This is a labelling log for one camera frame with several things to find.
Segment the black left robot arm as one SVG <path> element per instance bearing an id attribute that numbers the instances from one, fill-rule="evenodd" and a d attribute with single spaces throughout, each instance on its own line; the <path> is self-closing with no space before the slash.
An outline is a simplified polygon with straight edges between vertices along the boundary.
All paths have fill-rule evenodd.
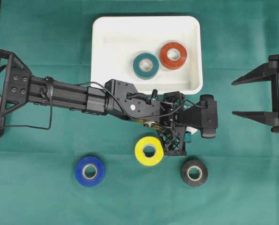
<path id="1" fill-rule="evenodd" d="M 121 120 L 142 123 L 156 129 L 167 156 L 185 156 L 187 125 L 186 99 L 180 92 L 158 98 L 137 91 L 131 83 L 111 79 L 105 85 L 96 82 L 69 84 L 51 77 L 36 77 L 19 57 L 0 49 L 0 137 L 5 117 L 27 103 L 61 107 L 92 115 L 112 115 Z"/>

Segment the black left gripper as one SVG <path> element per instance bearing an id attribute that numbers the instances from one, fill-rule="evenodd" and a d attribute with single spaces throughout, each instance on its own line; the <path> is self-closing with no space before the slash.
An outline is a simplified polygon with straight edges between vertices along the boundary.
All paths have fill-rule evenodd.
<path id="1" fill-rule="evenodd" d="M 163 95 L 160 114 L 169 115 L 160 118 L 160 129 L 157 134 L 166 156 L 185 156 L 187 154 L 185 143 L 191 142 L 191 133 L 179 123 L 179 114 L 184 108 L 174 112 L 184 100 L 184 95 L 178 91 Z"/>

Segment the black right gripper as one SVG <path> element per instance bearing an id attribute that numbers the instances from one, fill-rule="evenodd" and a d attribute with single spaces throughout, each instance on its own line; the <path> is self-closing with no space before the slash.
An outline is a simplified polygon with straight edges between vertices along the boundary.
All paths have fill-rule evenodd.
<path id="1" fill-rule="evenodd" d="M 269 63 L 258 66 L 231 84 L 240 85 L 269 80 L 271 80 L 272 112 L 233 111 L 232 114 L 271 126 L 273 133 L 279 133 L 279 54 L 269 56 Z"/>

